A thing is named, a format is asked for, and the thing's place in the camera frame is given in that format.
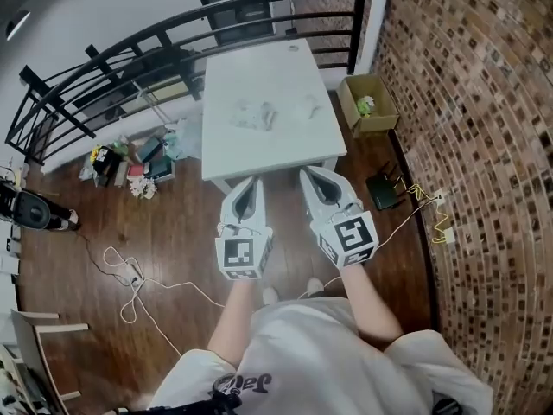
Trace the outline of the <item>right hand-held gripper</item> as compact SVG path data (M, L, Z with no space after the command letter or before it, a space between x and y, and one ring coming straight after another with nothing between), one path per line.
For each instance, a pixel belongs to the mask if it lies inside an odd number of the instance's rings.
M316 243L339 270L370 259L379 240L372 214L343 176L318 166L300 170L300 184Z

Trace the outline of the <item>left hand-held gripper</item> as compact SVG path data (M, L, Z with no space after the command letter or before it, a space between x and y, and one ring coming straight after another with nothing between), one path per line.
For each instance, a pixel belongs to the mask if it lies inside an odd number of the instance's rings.
M272 249L264 183L257 176L240 182L222 201L215 238L219 271L229 280L260 279Z

